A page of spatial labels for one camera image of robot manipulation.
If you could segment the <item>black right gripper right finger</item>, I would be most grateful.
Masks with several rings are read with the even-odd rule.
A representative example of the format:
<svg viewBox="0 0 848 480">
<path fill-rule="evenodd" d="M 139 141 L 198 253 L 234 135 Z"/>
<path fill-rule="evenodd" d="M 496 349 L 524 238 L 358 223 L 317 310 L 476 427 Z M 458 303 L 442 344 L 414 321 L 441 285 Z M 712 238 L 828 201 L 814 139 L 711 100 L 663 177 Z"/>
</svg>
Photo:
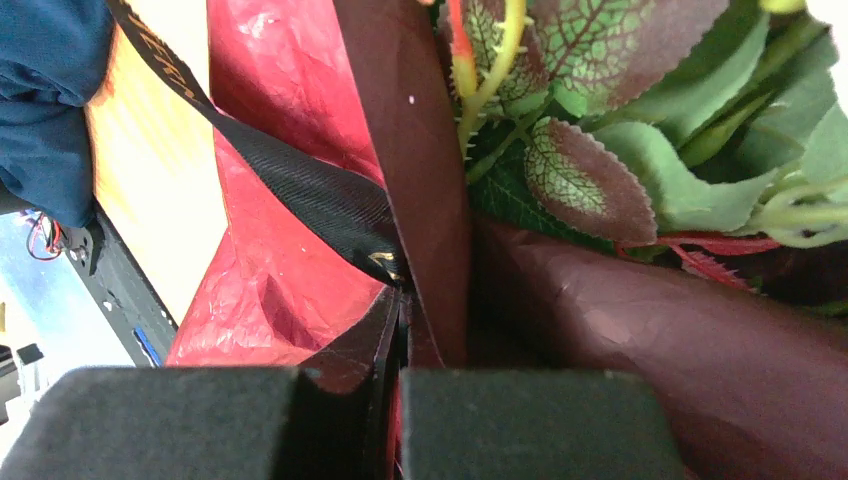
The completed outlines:
<svg viewBox="0 0 848 480">
<path fill-rule="evenodd" d="M 408 479 L 682 479 L 650 386 L 631 374 L 423 370 L 401 375 Z"/>
</svg>

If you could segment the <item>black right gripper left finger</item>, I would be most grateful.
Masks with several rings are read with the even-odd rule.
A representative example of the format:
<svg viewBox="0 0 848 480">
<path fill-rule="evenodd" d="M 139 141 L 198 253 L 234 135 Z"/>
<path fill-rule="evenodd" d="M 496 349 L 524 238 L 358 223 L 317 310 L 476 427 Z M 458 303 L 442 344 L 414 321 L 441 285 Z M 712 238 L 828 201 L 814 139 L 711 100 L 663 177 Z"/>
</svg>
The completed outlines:
<svg viewBox="0 0 848 480">
<path fill-rule="evenodd" d="M 294 367 L 90 368 L 38 401 L 5 479 L 385 479 L 401 307 Z"/>
</svg>

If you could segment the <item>dark red wrapping paper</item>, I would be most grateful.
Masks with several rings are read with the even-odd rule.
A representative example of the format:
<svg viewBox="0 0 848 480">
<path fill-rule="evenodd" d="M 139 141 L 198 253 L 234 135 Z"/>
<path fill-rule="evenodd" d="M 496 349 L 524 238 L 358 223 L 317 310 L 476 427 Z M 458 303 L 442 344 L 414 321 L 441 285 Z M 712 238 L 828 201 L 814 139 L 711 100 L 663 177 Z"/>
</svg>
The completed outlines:
<svg viewBox="0 0 848 480">
<path fill-rule="evenodd" d="M 413 368 L 651 386 L 685 474 L 847 475 L 847 329 L 477 210 L 430 1 L 211 1 L 228 226 L 171 366 L 296 366 L 384 290 Z"/>
</svg>

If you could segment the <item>pink fake flower bouquet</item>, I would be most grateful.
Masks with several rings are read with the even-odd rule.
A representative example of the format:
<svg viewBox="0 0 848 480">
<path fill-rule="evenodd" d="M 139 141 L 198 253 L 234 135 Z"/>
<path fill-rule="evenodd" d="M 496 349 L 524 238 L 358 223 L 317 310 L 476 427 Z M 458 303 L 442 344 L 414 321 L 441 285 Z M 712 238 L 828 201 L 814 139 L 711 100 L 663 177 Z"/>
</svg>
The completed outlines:
<svg viewBox="0 0 848 480">
<path fill-rule="evenodd" d="M 430 1 L 479 211 L 847 315 L 843 1 Z"/>
</svg>

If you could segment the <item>navy blue cloth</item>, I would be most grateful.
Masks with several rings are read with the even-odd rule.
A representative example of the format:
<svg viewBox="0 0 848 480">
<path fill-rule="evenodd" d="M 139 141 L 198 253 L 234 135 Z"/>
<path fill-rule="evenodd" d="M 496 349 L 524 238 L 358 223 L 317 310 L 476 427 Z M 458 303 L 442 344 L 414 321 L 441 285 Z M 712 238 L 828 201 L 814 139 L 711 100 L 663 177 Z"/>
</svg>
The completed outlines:
<svg viewBox="0 0 848 480">
<path fill-rule="evenodd" d="M 85 107 L 108 67 L 113 17 L 103 1 L 1 4 L 1 183 L 60 224 L 94 215 Z"/>
</svg>

